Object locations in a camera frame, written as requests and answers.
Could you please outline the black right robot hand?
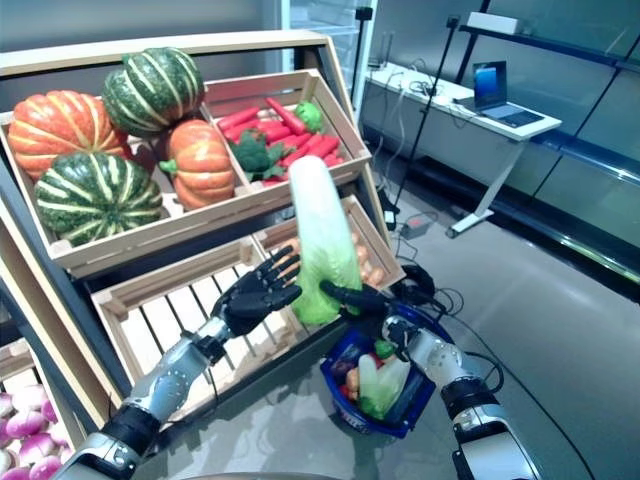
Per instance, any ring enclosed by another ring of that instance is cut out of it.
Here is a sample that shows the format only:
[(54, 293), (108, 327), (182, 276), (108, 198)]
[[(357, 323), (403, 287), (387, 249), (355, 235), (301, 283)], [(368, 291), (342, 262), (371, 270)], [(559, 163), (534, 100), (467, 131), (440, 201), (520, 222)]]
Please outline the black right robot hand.
[(415, 309), (369, 286), (356, 290), (322, 280), (320, 289), (350, 311), (348, 318), (361, 333), (390, 343), (401, 360), (410, 361), (408, 346), (417, 332)]

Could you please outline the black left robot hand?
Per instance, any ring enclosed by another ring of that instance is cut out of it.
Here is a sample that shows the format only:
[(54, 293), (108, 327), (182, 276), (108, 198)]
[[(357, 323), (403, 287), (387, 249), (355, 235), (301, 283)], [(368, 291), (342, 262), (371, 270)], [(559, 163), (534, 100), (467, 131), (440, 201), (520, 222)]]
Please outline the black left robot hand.
[(240, 277), (213, 307), (215, 337), (225, 342), (246, 335), (268, 315), (296, 300), (302, 294), (294, 281), (299, 261), (293, 247), (286, 246)]

